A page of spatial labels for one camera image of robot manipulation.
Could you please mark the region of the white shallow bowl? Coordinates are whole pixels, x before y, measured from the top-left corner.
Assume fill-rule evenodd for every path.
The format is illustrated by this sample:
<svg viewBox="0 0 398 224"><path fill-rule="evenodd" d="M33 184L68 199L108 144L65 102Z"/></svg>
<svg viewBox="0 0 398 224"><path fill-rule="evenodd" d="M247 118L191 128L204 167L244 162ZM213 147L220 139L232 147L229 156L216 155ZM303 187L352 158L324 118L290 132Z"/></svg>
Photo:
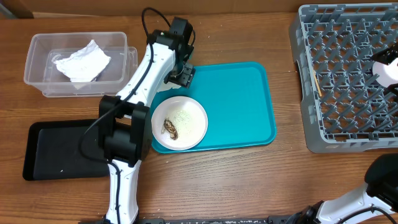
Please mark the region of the white shallow bowl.
<svg viewBox="0 0 398 224"><path fill-rule="evenodd" d="M392 61L389 65L380 62L375 62L373 65L373 75L379 75L376 81L383 87L387 88L390 85L398 82L398 58Z"/></svg>

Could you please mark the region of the wooden chopstick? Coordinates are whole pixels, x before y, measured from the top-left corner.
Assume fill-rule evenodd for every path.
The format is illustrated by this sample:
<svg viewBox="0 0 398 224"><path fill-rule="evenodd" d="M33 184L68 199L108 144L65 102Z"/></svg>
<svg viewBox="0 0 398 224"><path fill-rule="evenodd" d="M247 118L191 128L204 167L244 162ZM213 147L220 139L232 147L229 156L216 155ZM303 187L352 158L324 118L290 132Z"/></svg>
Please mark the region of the wooden chopstick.
<svg viewBox="0 0 398 224"><path fill-rule="evenodd" d="M316 72L313 73L313 77L314 77L314 80L315 80L315 86L317 88L318 95L319 95L319 97L322 97L322 91L321 91L320 86L319 86L319 82L318 82L318 79L317 79Z"/></svg>

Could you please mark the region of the white round plate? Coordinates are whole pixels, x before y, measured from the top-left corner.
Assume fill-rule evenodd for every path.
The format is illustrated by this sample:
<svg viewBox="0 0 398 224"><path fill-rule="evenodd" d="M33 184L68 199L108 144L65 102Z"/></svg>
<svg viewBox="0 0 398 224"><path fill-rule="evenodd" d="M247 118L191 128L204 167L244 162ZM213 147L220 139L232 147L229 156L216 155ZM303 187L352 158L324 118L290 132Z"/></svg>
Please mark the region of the white round plate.
<svg viewBox="0 0 398 224"><path fill-rule="evenodd" d="M177 140L172 140L167 131L162 133L166 118L176 127ZM204 107L187 96L174 96L161 102L152 114L151 123L156 141L172 151L193 148L205 137L208 129L208 117Z"/></svg>

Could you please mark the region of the brown food scrap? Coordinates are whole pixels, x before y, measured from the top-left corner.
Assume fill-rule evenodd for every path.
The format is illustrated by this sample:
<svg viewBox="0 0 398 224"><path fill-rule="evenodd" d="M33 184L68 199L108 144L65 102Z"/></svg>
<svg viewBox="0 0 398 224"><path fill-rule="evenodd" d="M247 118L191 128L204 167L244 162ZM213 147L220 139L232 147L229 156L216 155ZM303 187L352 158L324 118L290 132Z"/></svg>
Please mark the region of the brown food scrap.
<svg viewBox="0 0 398 224"><path fill-rule="evenodd" d="M162 127L162 133L165 132L169 133L169 136L172 140L177 140L178 139L178 132L176 127L173 125L171 120L168 118L164 119L163 127Z"/></svg>

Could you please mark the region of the white napkin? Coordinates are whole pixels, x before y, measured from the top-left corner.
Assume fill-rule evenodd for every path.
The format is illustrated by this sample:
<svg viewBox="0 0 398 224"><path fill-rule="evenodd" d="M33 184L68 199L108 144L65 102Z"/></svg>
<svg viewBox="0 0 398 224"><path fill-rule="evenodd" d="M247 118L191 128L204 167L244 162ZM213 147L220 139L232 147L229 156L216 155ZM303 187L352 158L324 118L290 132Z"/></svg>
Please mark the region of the white napkin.
<svg viewBox="0 0 398 224"><path fill-rule="evenodd" d="M86 47L72 53L68 58L54 60L53 63L71 82L92 82L110 61L111 57L91 40Z"/></svg>

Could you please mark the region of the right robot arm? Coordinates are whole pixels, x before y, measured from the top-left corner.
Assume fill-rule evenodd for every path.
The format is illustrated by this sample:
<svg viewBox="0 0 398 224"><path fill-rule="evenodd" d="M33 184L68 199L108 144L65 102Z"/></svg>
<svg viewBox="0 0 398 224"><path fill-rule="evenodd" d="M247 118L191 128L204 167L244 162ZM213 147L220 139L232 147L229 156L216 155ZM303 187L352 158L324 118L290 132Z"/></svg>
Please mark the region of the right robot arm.
<svg viewBox="0 0 398 224"><path fill-rule="evenodd" d="M397 154L379 156L364 176L364 184L341 197L320 201L287 219L287 223L360 223L397 213Z"/></svg>

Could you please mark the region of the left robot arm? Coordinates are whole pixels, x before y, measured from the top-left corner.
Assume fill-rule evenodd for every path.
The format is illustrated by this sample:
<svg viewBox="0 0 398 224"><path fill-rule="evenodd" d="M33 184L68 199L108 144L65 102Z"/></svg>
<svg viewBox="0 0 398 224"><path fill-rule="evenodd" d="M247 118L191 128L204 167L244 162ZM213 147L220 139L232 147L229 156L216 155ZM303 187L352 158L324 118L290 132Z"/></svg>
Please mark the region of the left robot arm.
<svg viewBox="0 0 398 224"><path fill-rule="evenodd" d="M99 104L98 145L108 162L109 208L104 223L135 223L138 219L137 181L142 160L152 144L150 105L163 84L188 88L195 69L193 26L179 17L168 30L147 35L145 56L127 85Z"/></svg>

